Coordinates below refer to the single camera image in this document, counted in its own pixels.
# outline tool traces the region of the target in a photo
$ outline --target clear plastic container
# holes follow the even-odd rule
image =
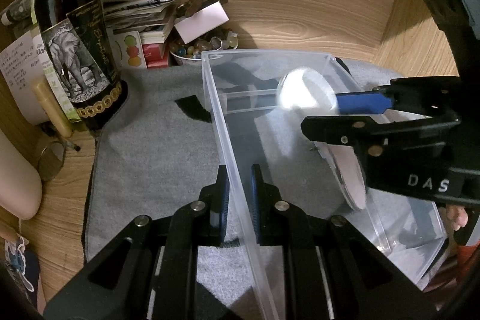
[[[445,229],[432,202],[370,189],[367,207],[352,210],[340,191],[328,149],[306,139],[299,122],[277,107],[280,79],[298,67],[320,72],[336,93],[359,91],[328,53],[228,50],[202,53],[205,105],[212,112],[220,160],[230,180],[230,200],[239,221],[238,236],[252,271],[253,287],[265,319],[284,318],[280,247],[256,244],[249,211],[251,166],[280,189],[282,199],[312,216],[342,214],[417,283],[438,254]],[[378,122],[386,121],[382,116]]]

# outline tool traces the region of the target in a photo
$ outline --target dark glass bottle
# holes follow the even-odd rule
[[[91,131],[126,97],[113,62],[100,0],[35,0],[45,49],[64,90]]]

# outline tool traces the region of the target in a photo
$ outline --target white bottle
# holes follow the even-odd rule
[[[40,175],[0,130],[0,206],[28,220],[37,213],[41,200]]]

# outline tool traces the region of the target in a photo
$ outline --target bowl of beads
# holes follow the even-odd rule
[[[188,44],[181,38],[174,38],[169,44],[169,50],[178,65],[201,65],[202,51],[237,49],[238,45],[237,33],[225,28],[215,28]]]

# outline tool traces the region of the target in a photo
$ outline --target screw head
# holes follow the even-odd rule
[[[379,145],[373,145],[368,148],[368,154],[375,158],[379,157],[383,153],[383,148]]]
[[[289,207],[290,205],[286,201],[275,202],[275,209],[277,209],[278,211],[286,211]]]
[[[147,225],[149,221],[150,219],[148,218],[148,216],[141,214],[140,216],[135,217],[134,223],[136,226],[140,227]]]
[[[347,223],[345,217],[340,216],[340,215],[338,215],[338,214],[336,214],[335,216],[332,216],[332,218],[330,219],[330,221],[331,221],[332,224],[335,225],[335,226],[344,226],[344,225]]]
[[[194,211],[202,211],[203,208],[205,208],[205,202],[203,201],[193,201],[191,204],[190,204],[190,207],[192,208],[192,210]]]
[[[363,121],[354,122],[352,125],[352,127],[357,129],[363,128],[364,126],[365,126],[365,123]]]

